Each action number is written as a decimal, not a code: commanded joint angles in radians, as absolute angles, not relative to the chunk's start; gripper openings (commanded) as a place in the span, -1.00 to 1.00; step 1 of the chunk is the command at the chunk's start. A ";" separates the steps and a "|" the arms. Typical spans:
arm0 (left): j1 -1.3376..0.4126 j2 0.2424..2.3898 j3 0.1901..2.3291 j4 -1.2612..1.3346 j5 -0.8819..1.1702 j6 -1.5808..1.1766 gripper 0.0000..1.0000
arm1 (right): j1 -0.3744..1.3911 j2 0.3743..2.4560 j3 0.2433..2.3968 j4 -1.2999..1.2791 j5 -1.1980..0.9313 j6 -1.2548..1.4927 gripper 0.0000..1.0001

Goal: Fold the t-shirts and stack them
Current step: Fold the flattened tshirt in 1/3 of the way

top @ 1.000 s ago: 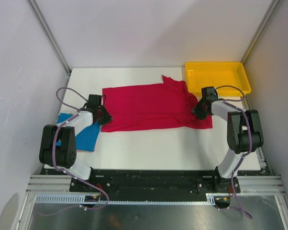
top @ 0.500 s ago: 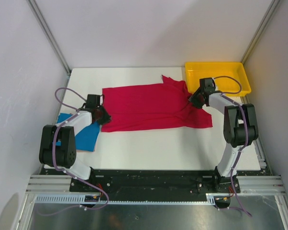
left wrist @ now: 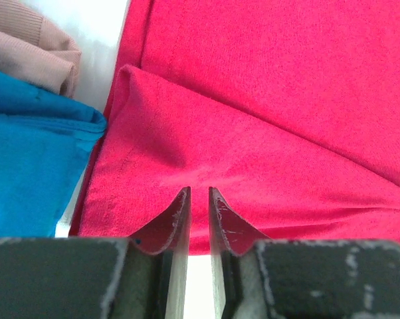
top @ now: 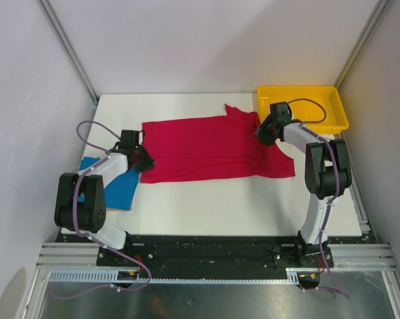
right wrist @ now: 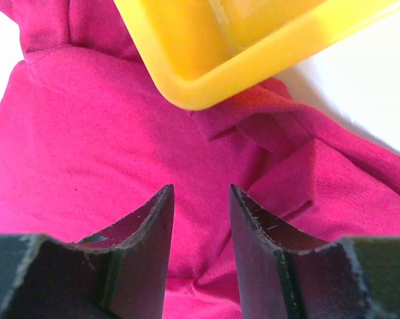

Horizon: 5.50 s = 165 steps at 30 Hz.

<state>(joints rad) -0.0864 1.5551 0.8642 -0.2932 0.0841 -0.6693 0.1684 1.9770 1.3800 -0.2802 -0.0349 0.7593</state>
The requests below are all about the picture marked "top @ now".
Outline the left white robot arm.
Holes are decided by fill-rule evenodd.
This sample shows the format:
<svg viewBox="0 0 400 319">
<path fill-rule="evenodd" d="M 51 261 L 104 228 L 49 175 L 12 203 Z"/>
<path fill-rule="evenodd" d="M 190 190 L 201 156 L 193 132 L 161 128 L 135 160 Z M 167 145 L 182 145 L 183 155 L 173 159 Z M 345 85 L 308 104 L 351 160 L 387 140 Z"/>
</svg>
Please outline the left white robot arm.
<svg viewBox="0 0 400 319">
<path fill-rule="evenodd" d="M 130 264 L 134 249 L 126 244 L 127 233 L 107 218 L 105 188 L 134 168 L 138 173 L 152 169 L 153 158 L 143 146 L 113 149 L 103 158 L 76 173 L 64 173 L 58 181 L 54 222 L 104 248 L 119 265 Z"/>
</svg>

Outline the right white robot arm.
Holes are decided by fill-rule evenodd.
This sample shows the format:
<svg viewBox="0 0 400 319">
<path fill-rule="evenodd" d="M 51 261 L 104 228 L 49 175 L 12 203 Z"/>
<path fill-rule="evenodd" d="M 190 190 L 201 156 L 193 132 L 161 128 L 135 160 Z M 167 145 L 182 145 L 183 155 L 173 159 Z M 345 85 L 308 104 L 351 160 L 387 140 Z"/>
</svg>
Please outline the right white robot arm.
<svg viewBox="0 0 400 319">
<path fill-rule="evenodd" d="M 346 143 L 341 139 L 329 140 L 288 114 L 267 116 L 255 136 L 268 146 L 277 140 L 287 142 L 305 155 L 304 181 L 310 201 L 298 232 L 294 260 L 300 266 L 310 266 L 318 255 L 324 254 L 332 207 L 352 182 Z"/>
</svg>

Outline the red polo shirt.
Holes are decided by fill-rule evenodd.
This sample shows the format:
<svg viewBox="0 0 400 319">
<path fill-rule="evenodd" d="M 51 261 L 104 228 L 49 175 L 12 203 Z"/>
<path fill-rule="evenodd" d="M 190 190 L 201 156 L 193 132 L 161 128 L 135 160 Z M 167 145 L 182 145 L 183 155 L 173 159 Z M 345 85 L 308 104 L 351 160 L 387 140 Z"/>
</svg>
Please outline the red polo shirt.
<svg viewBox="0 0 400 319">
<path fill-rule="evenodd" d="M 276 144 L 266 146 L 255 136 L 260 126 L 256 112 L 230 105 L 225 105 L 225 112 L 222 116 L 143 123 L 144 146 L 155 166 L 142 174 L 141 182 L 295 176 L 293 159 Z"/>
</svg>

